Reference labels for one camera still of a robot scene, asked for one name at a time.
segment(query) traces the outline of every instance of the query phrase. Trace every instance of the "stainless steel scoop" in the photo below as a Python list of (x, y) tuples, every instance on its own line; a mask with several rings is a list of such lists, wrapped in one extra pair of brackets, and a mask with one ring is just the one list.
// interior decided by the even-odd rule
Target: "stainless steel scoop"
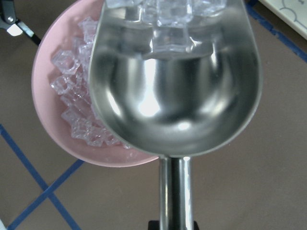
[(90, 95), (120, 140), (160, 156), (160, 230), (192, 230), (190, 157), (225, 145), (249, 123), (262, 88), (259, 57), (241, 0), (190, 28), (202, 41), (191, 55), (150, 59), (153, 33), (138, 10), (103, 8)]

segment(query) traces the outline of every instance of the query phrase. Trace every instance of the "pink bowl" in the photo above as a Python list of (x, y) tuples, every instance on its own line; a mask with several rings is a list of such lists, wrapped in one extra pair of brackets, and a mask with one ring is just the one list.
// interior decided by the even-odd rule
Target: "pink bowl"
[(38, 117), (51, 138), (71, 155), (86, 162), (107, 167), (128, 167), (151, 162), (158, 157), (123, 147), (96, 148), (71, 137), (70, 125), (61, 118), (66, 109), (50, 82), (60, 76), (51, 63), (59, 48), (71, 49), (71, 38), (82, 36), (78, 22), (91, 16), (98, 20), (102, 0), (79, 0), (65, 10), (45, 34), (35, 57), (32, 72), (32, 96)]

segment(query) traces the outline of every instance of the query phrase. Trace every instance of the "ice cube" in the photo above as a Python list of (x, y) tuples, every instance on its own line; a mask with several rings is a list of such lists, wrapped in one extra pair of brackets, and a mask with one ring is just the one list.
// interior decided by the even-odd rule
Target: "ice cube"
[(75, 101), (78, 100), (80, 96), (75, 92), (74, 88), (71, 88), (65, 94), (61, 96), (61, 100), (67, 105), (72, 106), (74, 105)]
[(80, 87), (83, 84), (84, 81), (83, 75), (84, 75), (83, 69), (81, 69), (76, 73), (76, 84), (75, 84), (76, 87)]
[(104, 124), (102, 124), (101, 120), (95, 119), (95, 120), (92, 121), (92, 123), (93, 123), (93, 126), (95, 126), (95, 127), (100, 127), (100, 128), (105, 127)]
[(83, 97), (83, 100), (85, 100), (88, 104), (92, 104), (91, 97), (88, 93)]
[(96, 110), (95, 110), (93, 104), (91, 105), (91, 110), (92, 110), (92, 112), (93, 112), (93, 114), (94, 114), (94, 116), (95, 116), (95, 119), (96, 119), (96, 120), (99, 120), (100, 117), (99, 117), (99, 115), (97, 114), (97, 112), (96, 112)]
[(78, 119), (85, 118), (82, 113), (74, 106), (68, 107), (62, 114), (61, 117), (67, 121), (70, 125), (73, 125)]
[(142, 5), (141, 20), (144, 23), (156, 24), (157, 0), (144, 0)]
[(71, 137), (86, 140), (91, 127), (90, 121), (84, 118), (78, 118), (71, 126)]
[(122, 145), (123, 145), (123, 148), (125, 149), (128, 149), (128, 150), (131, 149), (131, 146), (126, 143), (122, 143)]
[(192, 17), (191, 0), (157, 0), (158, 26), (182, 28)]
[(78, 71), (75, 75), (67, 75), (66, 81), (73, 87), (80, 87), (83, 79), (81, 75), (82, 73), (80, 71)]
[(90, 23), (84, 23), (83, 25), (83, 31), (84, 31), (84, 41), (86, 43), (92, 43), (94, 41), (96, 30), (97, 30), (97, 24), (98, 22), (90, 22)]
[(87, 84), (83, 80), (80, 85), (73, 87), (71, 90), (80, 98), (84, 98), (88, 94)]
[(72, 88), (72, 84), (69, 81), (70, 75), (64, 74), (55, 79), (50, 86), (57, 92), (58, 95), (65, 94)]
[(139, 5), (142, 0), (106, 0), (108, 8), (119, 8)]
[(88, 71), (88, 66), (90, 63), (90, 58), (92, 54), (93, 44), (88, 43), (79, 47), (79, 59), (82, 64), (83, 72)]
[(71, 50), (60, 49), (51, 62), (58, 67), (63, 74), (75, 74), (80, 66), (79, 60)]
[(82, 73), (82, 78), (83, 78), (83, 80), (84, 80), (85, 82), (87, 82), (87, 75), (88, 75), (88, 72), (87, 72), (87, 71), (84, 71), (84, 72)]
[(72, 51), (77, 57), (79, 55), (79, 47), (85, 45), (85, 42), (82, 38), (73, 37), (72, 38)]
[(74, 102), (74, 106), (90, 121), (95, 120), (95, 115), (92, 112), (91, 105), (84, 99), (79, 98)]
[(215, 16), (226, 7), (227, 0), (192, 0), (193, 14)]
[(78, 26), (80, 27), (80, 29), (82, 29), (82, 31), (84, 33), (87, 25), (93, 24), (93, 23), (97, 23), (97, 22), (94, 21), (91, 16), (89, 16), (89, 17), (86, 17), (85, 19), (83, 19), (81, 22), (79, 22)]
[(90, 146), (101, 147), (104, 141), (104, 128), (91, 127), (86, 143)]
[(190, 47), (186, 27), (155, 27), (153, 34), (153, 53), (185, 52)]
[(105, 130), (104, 131), (104, 142), (106, 143), (106, 145), (108, 146), (113, 146), (113, 145), (117, 145), (120, 143), (120, 141), (118, 139), (116, 139), (113, 134), (108, 131), (108, 130)]

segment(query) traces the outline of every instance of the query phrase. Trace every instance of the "brown floor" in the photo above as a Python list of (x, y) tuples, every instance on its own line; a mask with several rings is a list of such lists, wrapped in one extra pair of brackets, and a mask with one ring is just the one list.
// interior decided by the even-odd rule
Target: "brown floor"
[[(39, 37), (73, 0), (16, 0), (17, 15)], [(307, 41), (258, 3), (255, 9), (304, 51)], [(307, 216), (307, 64), (257, 21), (251, 24), (264, 90), (247, 129), (193, 161), (194, 216), (201, 230), (303, 230)], [(40, 124), (31, 96), (37, 46), (0, 31), (0, 123), (50, 185), (76, 158)], [(0, 138), (0, 219), (9, 226), (42, 193)], [(84, 163), (55, 191), (82, 230), (145, 230), (158, 219), (158, 161), (132, 168)], [(70, 230), (46, 199), (17, 230)]]

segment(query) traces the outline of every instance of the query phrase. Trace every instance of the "blue painter's tape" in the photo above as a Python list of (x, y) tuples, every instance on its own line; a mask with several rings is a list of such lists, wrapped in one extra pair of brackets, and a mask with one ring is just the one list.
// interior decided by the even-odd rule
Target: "blue painter's tape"
[(7, 228), (8, 230), (14, 230), (16, 227), (35, 209), (37, 208), (47, 197), (51, 200), (53, 205), (59, 211), (59, 213), (66, 220), (68, 225), (72, 230), (81, 230), (78, 224), (74, 221), (65, 207), (61, 204), (59, 199), (53, 194), (55, 191), (72, 173), (74, 173), (82, 164), (82, 160), (77, 160), (62, 176), (60, 176), (53, 184), (52, 189), (49, 192), (46, 192), (47, 189), (50, 189), (43, 178), (39, 175), (30, 161), (26, 158), (24, 153), (20, 150), (17, 144), (13, 141), (8, 132), (4, 129), (4, 127), (0, 124), (0, 134), (3, 136), (5, 141), (9, 144), (11, 149), (15, 152), (17, 157), (20, 159), (22, 164), (26, 167), (26, 169), (30, 172), (39, 186), (44, 190), (44, 192), (30, 205), (28, 206)]
[(287, 38), (283, 33), (274, 29), (273, 25), (269, 23), (265, 18), (258, 14), (249, 4), (246, 4), (246, 9), (251, 17), (257, 20), (262, 26), (264, 26), (268, 31), (270, 31), (274, 36), (276, 36), (281, 42), (288, 46), (296, 55), (307, 62), (307, 53), (295, 45), (289, 38)]
[(34, 202), (32, 202), (8, 227), (8, 230), (15, 230), (21, 222), (36, 209), (47, 197), (52, 196), (52, 200), (55, 201), (55, 206), (61, 215), (65, 218), (66, 222), (69, 224), (73, 230), (81, 230), (78, 224), (73, 220), (69, 215), (64, 206), (60, 205), (59, 200), (53, 194), (53, 192), (81, 165), (83, 164), (82, 160), (77, 160), (71, 167), (69, 167), (62, 176), (60, 176), (51, 186), (49, 186)]
[(29, 173), (32, 175), (32, 177), (35, 179), (35, 181), (38, 183), (38, 185), (41, 187), (41, 189), (45, 190), (46, 188), (48, 188), (48, 185), (45, 183), (43, 178), (39, 175), (37, 170), (33, 167), (33, 165), (26, 158), (24, 153), (16, 145), (14, 140), (11, 138), (11, 136), (8, 134), (8, 132), (4, 129), (4, 127), (2, 125), (0, 125), (0, 130), (1, 130), (1, 135), (3, 136), (5, 141), (11, 147), (11, 149), (15, 152), (16, 156), (19, 158), (19, 160), (22, 162), (22, 164), (26, 167), (26, 169), (29, 171)]

